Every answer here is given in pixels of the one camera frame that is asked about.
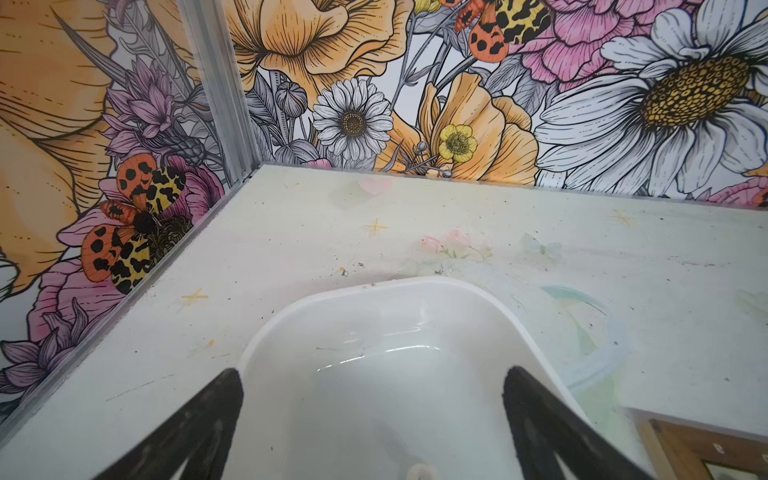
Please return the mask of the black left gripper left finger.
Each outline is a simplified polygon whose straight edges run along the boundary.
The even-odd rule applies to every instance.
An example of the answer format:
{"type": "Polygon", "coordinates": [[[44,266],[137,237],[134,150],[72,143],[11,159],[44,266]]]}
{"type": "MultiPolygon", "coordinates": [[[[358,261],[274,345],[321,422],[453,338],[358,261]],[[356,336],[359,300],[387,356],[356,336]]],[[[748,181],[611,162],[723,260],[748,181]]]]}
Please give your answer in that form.
{"type": "Polygon", "coordinates": [[[242,409],[238,371],[227,368],[99,479],[220,479],[242,409]]]}

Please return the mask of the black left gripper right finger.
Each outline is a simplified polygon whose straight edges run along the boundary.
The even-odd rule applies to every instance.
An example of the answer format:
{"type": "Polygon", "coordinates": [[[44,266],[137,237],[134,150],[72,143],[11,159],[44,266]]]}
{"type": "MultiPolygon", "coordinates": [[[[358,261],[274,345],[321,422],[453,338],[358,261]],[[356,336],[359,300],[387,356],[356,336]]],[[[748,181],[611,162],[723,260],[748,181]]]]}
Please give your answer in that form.
{"type": "Polygon", "coordinates": [[[504,380],[503,406],[525,479],[648,479],[521,366],[504,380]]]}

